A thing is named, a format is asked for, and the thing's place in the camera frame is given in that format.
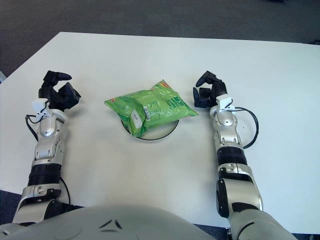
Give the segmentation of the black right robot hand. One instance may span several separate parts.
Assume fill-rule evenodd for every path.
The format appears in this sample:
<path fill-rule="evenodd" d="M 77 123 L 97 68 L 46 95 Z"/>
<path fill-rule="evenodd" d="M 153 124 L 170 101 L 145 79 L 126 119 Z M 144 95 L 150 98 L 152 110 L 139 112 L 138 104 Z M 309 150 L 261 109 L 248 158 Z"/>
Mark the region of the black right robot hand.
<path fill-rule="evenodd" d="M 204 109 L 216 106 L 216 98 L 228 93 L 225 83 L 210 71 L 198 79 L 192 92 L 194 106 Z"/>

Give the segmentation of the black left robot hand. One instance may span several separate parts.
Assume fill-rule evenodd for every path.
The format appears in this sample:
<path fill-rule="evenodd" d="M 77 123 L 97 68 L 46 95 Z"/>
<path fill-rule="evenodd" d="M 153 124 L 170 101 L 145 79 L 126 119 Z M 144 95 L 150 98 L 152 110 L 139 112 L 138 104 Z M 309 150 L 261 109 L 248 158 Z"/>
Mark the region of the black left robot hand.
<path fill-rule="evenodd" d="M 48 71 L 43 78 L 43 84 L 38 91 L 38 97 L 47 99 L 50 109 L 57 109 L 62 112 L 71 109 L 79 103 L 81 95 L 69 83 L 72 77 L 63 72 Z M 67 81 L 58 91 L 54 87 L 60 81 Z"/>

